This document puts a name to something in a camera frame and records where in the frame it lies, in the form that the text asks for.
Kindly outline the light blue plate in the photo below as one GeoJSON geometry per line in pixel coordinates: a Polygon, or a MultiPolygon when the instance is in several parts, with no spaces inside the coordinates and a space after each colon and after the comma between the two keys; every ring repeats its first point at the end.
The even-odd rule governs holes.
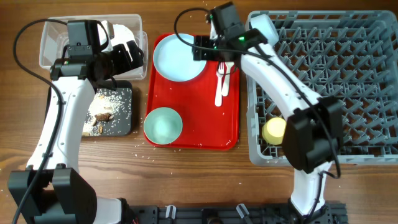
{"type": "Polygon", "coordinates": [[[164,37],[153,53],[155,69],[164,78],[173,82],[186,82],[199,76],[206,61],[193,59],[192,48],[175,34],[164,37]]]}

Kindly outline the white paper napkin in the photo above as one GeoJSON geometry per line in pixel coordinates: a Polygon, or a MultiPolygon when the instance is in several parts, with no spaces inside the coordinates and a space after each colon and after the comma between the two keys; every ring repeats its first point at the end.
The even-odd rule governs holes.
{"type": "Polygon", "coordinates": [[[134,34],[126,26],[120,24],[113,25],[113,31],[114,38],[111,39],[112,46],[114,47],[116,45],[123,44],[128,53],[128,56],[132,60],[132,56],[127,46],[127,43],[129,41],[135,41],[134,34]]]}

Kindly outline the food scraps and rice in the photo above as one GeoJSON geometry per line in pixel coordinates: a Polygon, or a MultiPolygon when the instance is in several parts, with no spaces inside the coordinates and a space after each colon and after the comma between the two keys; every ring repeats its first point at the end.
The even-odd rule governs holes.
{"type": "Polygon", "coordinates": [[[83,126],[82,136],[125,136],[131,132],[132,89],[99,88],[83,126]]]}

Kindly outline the white plastic spoon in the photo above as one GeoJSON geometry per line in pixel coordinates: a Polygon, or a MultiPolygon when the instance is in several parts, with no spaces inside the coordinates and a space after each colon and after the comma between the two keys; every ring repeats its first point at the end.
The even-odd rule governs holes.
{"type": "Polygon", "coordinates": [[[222,96],[228,96],[229,93],[229,82],[230,82],[230,73],[231,69],[234,65],[234,62],[224,62],[224,82],[222,84],[221,94],[222,96]]]}

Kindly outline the white plastic fork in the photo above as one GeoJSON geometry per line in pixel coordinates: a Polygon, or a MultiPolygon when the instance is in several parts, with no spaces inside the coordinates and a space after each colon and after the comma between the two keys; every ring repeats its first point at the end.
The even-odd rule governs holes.
{"type": "Polygon", "coordinates": [[[217,72],[217,86],[215,93],[215,106],[220,107],[222,105],[222,79],[224,76],[224,63],[220,62],[218,64],[217,72]]]}

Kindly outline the light blue bowl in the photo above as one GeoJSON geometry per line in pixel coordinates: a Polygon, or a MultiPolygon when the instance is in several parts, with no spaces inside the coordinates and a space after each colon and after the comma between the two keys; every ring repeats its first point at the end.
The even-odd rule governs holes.
{"type": "Polygon", "coordinates": [[[268,43],[272,47],[274,47],[275,44],[278,43],[279,35],[268,15],[261,14],[259,16],[251,18],[250,25],[252,28],[259,30],[265,36],[268,43]]]}

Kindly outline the mint green bowl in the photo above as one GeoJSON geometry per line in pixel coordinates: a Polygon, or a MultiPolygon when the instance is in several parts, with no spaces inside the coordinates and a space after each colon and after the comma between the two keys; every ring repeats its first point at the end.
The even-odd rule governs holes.
{"type": "Polygon", "coordinates": [[[144,133],[154,144],[171,144],[180,137],[182,130],[182,118],[172,108],[156,108],[144,120],[144,133]]]}

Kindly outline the yellow plastic cup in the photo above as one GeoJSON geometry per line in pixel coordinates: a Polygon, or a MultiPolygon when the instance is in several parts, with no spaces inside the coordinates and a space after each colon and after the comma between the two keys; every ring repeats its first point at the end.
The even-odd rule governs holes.
{"type": "Polygon", "coordinates": [[[271,118],[262,127],[262,137],[268,144],[282,144],[287,122],[283,118],[271,118]]]}

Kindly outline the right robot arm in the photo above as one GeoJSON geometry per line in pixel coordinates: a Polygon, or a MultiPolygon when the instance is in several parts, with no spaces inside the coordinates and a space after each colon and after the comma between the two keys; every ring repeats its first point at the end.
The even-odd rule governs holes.
{"type": "Polygon", "coordinates": [[[195,42],[195,60],[234,62],[276,104],[286,126],[282,150],[294,168],[289,198],[291,222],[310,223],[323,216],[326,177],[338,165],[343,145],[342,109],[334,96],[322,97],[302,83],[274,50],[279,41],[267,15],[243,24],[227,2],[206,12],[211,26],[206,44],[195,42]]]}

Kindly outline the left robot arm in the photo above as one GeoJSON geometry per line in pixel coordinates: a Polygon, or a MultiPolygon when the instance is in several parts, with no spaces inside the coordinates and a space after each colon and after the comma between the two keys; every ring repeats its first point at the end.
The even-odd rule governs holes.
{"type": "Polygon", "coordinates": [[[68,43],[50,67],[45,122],[24,170],[11,172],[14,221],[27,223],[138,223],[124,198],[97,196],[80,175],[84,134],[129,134],[132,86],[116,80],[144,66],[134,33],[108,21],[66,23],[68,43]]]}

